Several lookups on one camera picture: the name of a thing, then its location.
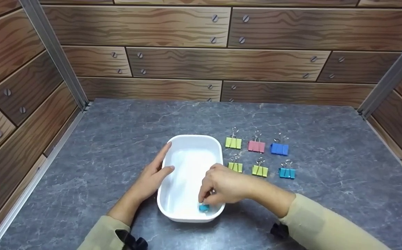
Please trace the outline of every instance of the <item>gray marble countertop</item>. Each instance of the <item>gray marble countertop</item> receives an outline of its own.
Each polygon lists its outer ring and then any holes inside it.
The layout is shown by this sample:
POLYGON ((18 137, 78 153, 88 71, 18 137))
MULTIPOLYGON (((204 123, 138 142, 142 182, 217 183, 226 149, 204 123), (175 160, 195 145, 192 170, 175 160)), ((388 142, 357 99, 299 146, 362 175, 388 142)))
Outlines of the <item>gray marble countertop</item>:
MULTIPOLYGON (((402 249, 402 166, 350 107, 100 99, 84 115, 0 241, 4 249, 74 250, 134 182, 161 146, 178 134, 207 134, 224 145, 239 128, 244 172, 259 157, 245 148, 255 130, 271 143, 282 132, 297 168, 275 175, 286 157, 264 158, 269 182, 304 194, 347 217, 392 249, 402 249)), ((156 196, 140 208, 132 234, 150 250, 296 250, 269 230, 276 218, 253 201, 226 205, 211 223, 174 223, 156 196)))

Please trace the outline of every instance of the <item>sleeve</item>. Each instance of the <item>sleeve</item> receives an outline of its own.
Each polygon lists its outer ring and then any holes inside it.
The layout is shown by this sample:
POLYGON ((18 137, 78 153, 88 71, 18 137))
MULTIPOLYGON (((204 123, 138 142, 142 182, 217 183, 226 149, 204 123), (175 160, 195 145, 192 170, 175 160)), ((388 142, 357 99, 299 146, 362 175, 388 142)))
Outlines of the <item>sleeve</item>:
POLYGON ((280 222, 309 250, 389 250, 354 223, 300 194, 280 222))
POLYGON ((130 231, 130 227, 119 220, 102 216, 77 250, 121 250, 124 243, 117 237, 117 229, 130 231))

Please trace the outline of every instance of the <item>side wall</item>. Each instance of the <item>side wall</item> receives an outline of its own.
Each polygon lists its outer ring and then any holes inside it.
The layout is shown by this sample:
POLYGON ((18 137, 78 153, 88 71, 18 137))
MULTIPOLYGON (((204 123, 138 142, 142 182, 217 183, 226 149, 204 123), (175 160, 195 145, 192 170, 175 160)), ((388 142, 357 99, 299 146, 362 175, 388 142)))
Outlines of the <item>side wall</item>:
POLYGON ((17 0, 0 0, 0 223, 77 114, 17 0))

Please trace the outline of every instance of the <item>green binder clip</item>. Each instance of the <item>green binder clip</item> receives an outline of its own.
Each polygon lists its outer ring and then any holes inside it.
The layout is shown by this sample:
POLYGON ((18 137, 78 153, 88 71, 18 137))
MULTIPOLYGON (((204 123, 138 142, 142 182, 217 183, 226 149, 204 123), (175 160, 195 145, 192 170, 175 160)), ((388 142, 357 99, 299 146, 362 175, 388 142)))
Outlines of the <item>green binder clip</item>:
POLYGON ((228 164, 228 168, 238 172, 242 173, 242 163, 238 163, 239 155, 234 155, 231 159, 231 162, 228 164))
POLYGON ((241 149, 242 139, 236 138, 236 133, 238 131, 239 130, 237 130, 236 127, 232 128, 231 136, 226 138, 226 148, 241 149))
POLYGON ((261 176, 261 177, 267 177, 267 174, 269 172, 269 168, 261 166, 261 164, 264 162, 264 159, 260 157, 257 161, 257 165, 253 165, 252 167, 252 174, 256 176, 261 176))

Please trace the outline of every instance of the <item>hand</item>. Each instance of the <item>hand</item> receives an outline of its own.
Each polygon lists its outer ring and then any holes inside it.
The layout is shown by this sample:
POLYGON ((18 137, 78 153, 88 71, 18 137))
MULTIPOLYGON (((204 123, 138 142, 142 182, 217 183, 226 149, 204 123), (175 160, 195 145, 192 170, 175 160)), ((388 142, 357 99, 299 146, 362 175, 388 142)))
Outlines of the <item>hand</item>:
POLYGON ((107 213, 108 216, 120 220, 130 226, 133 217, 145 199, 150 197, 161 185, 163 179, 174 170, 174 166, 162 168, 162 160, 169 151, 172 143, 167 143, 156 155, 155 159, 145 166, 139 178, 132 187, 119 199, 107 213))
POLYGON ((211 166, 202 180, 198 200, 204 204, 235 203, 251 197, 255 177, 235 172, 219 163, 211 166))
POLYGON ((174 166, 162 168, 162 161, 172 146, 172 142, 167 143, 156 155, 155 159, 145 166, 144 170, 128 191, 131 196, 136 197, 140 202, 149 198, 156 192, 166 176, 174 171, 174 166))

